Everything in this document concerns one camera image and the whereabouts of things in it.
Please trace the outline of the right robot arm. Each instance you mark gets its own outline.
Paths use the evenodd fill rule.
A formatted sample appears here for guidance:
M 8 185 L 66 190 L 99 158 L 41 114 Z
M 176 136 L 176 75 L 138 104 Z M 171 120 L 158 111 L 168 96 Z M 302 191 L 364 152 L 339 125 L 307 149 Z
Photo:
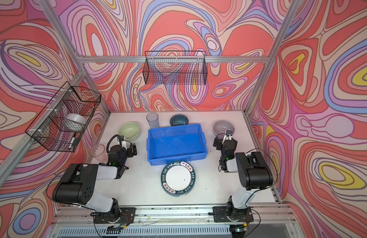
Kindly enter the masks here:
M 232 132 L 216 135 L 213 146 L 221 152 L 219 172 L 238 173 L 240 186 L 229 197 L 225 206 L 213 207 L 210 213 L 216 223 L 253 221 L 250 202 L 258 192 L 270 188 L 274 183 L 273 174 L 261 152 L 254 149 L 248 152 L 236 152 L 238 142 Z

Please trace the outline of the green rimmed white plate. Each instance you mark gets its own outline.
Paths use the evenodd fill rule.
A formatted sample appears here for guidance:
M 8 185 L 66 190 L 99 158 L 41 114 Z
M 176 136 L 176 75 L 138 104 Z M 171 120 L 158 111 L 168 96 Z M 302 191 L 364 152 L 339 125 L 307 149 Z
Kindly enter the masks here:
M 163 168 L 160 181 L 167 194 L 184 196 L 190 193 L 195 185 L 195 170 L 188 162 L 173 161 Z

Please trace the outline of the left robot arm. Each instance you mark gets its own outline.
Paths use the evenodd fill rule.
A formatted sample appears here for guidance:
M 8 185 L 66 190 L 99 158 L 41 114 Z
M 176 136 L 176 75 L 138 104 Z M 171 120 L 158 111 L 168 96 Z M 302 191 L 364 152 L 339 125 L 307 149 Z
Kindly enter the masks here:
M 101 224 L 130 224 L 130 215 L 119 208 L 115 198 L 107 197 L 95 189 L 97 181 L 120 179 L 129 169 L 127 159 L 137 155 L 136 144 L 114 135 L 107 143 L 106 163 L 71 164 L 53 190 L 51 200 L 64 205 L 81 206 L 92 211 L 94 222 Z

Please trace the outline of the blue plastic bin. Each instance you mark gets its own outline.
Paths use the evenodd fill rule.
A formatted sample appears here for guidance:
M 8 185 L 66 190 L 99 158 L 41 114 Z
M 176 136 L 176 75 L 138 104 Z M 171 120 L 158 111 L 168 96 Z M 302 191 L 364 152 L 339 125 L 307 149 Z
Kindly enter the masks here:
M 200 124 L 150 129 L 147 160 L 152 166 L 173 161 L 203 160 L 208 155 L 207 141 Z

